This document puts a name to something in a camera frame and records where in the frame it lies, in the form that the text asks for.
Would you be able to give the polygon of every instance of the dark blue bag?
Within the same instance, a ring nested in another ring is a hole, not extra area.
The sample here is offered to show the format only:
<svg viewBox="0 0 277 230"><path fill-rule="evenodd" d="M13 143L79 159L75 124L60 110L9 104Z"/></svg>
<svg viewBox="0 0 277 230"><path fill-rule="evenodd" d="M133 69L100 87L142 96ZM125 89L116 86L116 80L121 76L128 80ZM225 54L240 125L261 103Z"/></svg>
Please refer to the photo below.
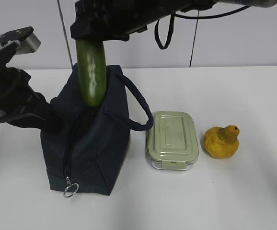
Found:
<svg viewBox="0 0 277 230"><path fill-rule="evenodd" d="M107 67L107 92L100 108L86 107L81 97L77 65L57 98L54 112L63 119L58 134L41 131L50 189L110 195L129 142L130 130L148 130L153 117L135 85L120 66ZM129 119L125 86L148 116L141 125Z"/></svg>

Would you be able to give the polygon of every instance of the white table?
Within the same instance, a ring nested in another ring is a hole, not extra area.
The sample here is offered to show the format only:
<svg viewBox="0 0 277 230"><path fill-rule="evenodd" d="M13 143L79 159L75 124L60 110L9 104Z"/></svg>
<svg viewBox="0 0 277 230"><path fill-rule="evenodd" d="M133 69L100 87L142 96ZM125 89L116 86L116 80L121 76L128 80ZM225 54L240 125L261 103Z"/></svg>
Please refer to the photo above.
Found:
<svg viewBox="0 0 277 230"><path fill-rule="evenodd" d="M47 100L70 70L30 70ZM152 111L183 111L198 139L238 125L240 148L216 160L200 147L185 172L160 171L144 157L144 133L131 144L110 196L64 199L49 190L39 131L0 125L0 229L277 230L277 67L125 69ZM129 96L130 115L145 122Z"/></svg>

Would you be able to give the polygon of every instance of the yellow rubber duck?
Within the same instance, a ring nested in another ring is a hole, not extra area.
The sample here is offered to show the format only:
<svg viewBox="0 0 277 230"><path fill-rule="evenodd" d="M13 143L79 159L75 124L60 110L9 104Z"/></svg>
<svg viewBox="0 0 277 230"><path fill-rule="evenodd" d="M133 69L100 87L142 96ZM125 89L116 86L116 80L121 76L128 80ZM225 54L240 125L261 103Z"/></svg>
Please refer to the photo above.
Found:
<svg viewBox="0 0 277 230"><path fill-rule="evenodd" d="M237 126L213 127L205 133L205 149L214 158L231 157L238 150L239 133L240 129Z"/></svg>

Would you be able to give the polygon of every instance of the zipper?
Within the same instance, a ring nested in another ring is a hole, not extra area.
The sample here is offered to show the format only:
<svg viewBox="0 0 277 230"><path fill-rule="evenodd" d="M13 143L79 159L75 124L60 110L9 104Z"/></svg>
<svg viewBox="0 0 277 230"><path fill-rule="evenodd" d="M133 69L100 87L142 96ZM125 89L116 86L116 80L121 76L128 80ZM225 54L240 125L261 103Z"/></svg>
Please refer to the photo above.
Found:
<svg viewBox="0 0 277 230"><path fill-rule="evenodd" d="M63 175L66 179L67 187L64 190L64 197L69 198L76 194L79 189L78 183L71 183L71 165L72 165L72 155L75 144L91 127L93 121L97 115L98 108L85 108L73 122L72 127L69 130L67 137L67 143L63 158ZM66 193L69 192L70 188L74 188L71 195L67 196Z"/></svg>

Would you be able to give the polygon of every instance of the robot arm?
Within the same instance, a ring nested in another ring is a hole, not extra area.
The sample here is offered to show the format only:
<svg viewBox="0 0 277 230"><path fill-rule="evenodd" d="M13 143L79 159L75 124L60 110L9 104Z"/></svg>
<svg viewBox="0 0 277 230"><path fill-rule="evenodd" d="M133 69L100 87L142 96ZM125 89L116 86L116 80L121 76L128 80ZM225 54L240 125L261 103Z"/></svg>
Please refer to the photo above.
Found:
<svg viewBox="0 0 277 230"><path fill-rule="evenodd" d="M71 37L91 40L129 40L147 25L177 11L207 10L217 2L270 7L277 0L80 0Z"/></svg>
<svg viewBox="0 0 277 230"><path fill-rule="evenodd" d="M127 41L130 34L146 31L148 24L160 18L177 11L206 10L216 2L270 7L277 0L80 0L75 4L71 36L76 40ZM31 77L23 70L5 67L14 55L35 52L39 45L32 27L1 35L0 123L58 132L63 123L44 96L31 89Z"/></svg>

